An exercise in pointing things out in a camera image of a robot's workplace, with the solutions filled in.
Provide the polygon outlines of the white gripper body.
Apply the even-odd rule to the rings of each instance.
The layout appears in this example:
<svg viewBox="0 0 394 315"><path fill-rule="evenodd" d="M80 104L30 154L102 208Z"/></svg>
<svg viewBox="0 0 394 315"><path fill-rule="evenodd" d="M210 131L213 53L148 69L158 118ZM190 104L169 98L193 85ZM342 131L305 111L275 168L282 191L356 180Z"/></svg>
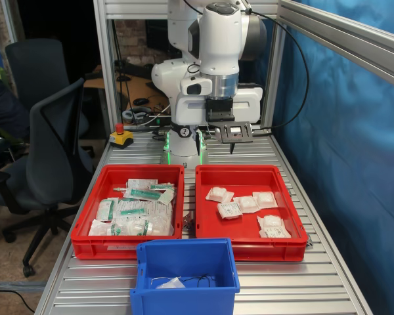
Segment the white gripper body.
<svg viewBox="0 0 394 315"><path fill-rule="evenodd" d="M206 100L211 84L180 84L174 118L178 125L206 124ZM234 121L256 123L260 118L261 87L238 89L232 103Z"/></svg>

